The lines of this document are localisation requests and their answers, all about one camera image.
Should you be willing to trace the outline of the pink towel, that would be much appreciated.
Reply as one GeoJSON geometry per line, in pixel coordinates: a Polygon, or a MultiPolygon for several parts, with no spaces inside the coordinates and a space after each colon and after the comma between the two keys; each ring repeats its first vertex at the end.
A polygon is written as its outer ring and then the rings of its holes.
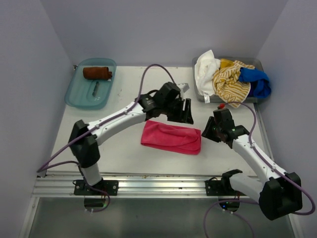
{"type": "Polygon", "coordinates": [[[149,120],[144,126],[141,144],[164,151],[198,155],[202,144],[201,131],[149,120]]]}

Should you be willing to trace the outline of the teal translucent plastic bin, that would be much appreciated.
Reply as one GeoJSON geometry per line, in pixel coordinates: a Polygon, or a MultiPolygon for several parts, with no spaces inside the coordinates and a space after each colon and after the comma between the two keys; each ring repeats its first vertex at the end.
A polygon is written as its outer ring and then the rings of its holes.
{"type": "Polygon", "coordinates": [[[116,62],[107,58],[90,58],[79,63],[69,83],[64,100],[67,105],[83,110],[102,109],[108,101],[114,83],[116,62]],[[86,79],[84,69],[92,67],[107,67],[111,78],[86,79]]]}

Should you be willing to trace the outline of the brown microfiber towel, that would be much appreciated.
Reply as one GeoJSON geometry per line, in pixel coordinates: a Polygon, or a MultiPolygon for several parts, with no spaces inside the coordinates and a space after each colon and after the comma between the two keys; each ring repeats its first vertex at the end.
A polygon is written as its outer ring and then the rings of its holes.
{"type": "Polygon", "coordinates": [[[83,76],[88,80],[110,80],[112,78],[112,72],[108,67],[85,67],[83,68],[83,76]]]}

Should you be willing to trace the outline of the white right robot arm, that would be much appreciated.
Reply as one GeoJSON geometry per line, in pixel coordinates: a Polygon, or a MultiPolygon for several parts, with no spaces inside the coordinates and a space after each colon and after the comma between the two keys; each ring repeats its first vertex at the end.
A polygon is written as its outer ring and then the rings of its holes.
{"type": "Polygon", "coordinates": [[[229,109],[215,110],[202,136],[227,144],[247,162],[258,177],[250,178],[239,169],[225,172],[218,186],[223,193],[230,195],[238,191],[250,197],[271,221],[302,209],[300,177],[296,173],[286,172],[271,160],[244,126],[234,124],[229,109]]]}

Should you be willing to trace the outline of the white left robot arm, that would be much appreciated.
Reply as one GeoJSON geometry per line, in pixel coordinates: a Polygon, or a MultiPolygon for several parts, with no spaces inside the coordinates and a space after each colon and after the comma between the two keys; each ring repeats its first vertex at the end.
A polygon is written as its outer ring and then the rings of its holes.
{"type": "Polygon", "coordinates": [[[99,171],[99,146],[117,133],[160,115],[168,121],[193,124],[191,100],[183,94],[189,90],[187,83],[165,83],[159,90],[139,95],[125,108],[105,118],[85,123],[77,121],[69,138],[69,147],[77,159],[86,180],[85,188],[96,195],[102,191],[99,171]]]}

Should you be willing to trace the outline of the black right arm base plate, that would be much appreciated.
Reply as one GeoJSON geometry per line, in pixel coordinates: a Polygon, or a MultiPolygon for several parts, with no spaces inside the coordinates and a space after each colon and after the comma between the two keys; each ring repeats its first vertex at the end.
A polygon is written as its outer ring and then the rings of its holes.
{"type": "Polygon", "coordinates": [[[219,180],[206,180],[205,181],[206,196],[244,196],[245,194],[232,189],[224,188],[219,180]]]}

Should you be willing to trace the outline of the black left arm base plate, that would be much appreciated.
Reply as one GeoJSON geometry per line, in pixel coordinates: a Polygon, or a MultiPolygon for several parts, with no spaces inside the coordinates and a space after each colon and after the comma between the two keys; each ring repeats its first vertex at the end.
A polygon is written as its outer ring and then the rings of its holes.
{"type": "Polygon", "coordinates": [[[90,188],[83,179],[74,180],[74,195],[79,196],[97,196],[103,195],[100,191],[106,192],[110,196],[116,196],[119,188],[117,180],[102,180],[90,188]]]}

